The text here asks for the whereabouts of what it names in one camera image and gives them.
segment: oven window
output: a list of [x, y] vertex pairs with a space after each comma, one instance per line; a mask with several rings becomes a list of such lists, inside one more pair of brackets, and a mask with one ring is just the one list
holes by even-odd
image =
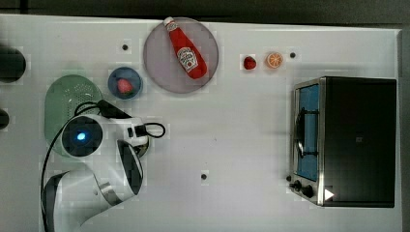
[[297, 122], [298, 156], [297, 174], [312, 181], [317, 180], [317, 131], [319, 112], [319, 86], [300, 89]]

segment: red ketchup bottle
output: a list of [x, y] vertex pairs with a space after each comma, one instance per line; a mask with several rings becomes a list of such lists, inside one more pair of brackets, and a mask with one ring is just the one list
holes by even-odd
[[188, 39], [185, 33], [181, 30], [174, 18], [168, 17], [163, 21], [166, 30], [169, 33], [169, 38], [174, 46], [175, 54], [181, 66], [192, 79], [202, 77], [208, 70], [204, 59], [196, 49], [195, 45]]

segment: strawberry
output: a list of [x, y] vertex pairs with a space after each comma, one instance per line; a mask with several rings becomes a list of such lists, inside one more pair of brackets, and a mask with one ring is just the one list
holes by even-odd
[[244, 60], [244, 68], [246, 70], [253, 70], [256, 67], [256, 61], [250, 56], [247, 56]]
[[120, 91], [120, 93], [123, 95], [130, 95], [133, 92], [133, 87], [131, 83], [124, 78], [121, 78], [117, 81], [117, 88], [118, 91]]

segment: toaster oven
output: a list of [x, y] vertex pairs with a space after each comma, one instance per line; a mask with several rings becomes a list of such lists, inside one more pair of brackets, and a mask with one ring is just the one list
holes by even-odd
[[395, 79], [324, 76], [294, 88], [293, 192], [324, 207], [395, 205]]

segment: small bowl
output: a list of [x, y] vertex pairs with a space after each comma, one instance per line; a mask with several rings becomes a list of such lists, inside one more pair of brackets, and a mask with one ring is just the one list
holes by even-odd
[[[126, 79], [130, 82], [133, 88], [133, 93], [130, 95], [121, 94], [117, 88], [117, 82], [119, 79]], [[138, 72], [131, 68], [121, 67], [116, 69], [108, 78], [108, 89], [111, 94], [121, 100], [130, 100], [138, 96], [142, 90], [142, 79]]]

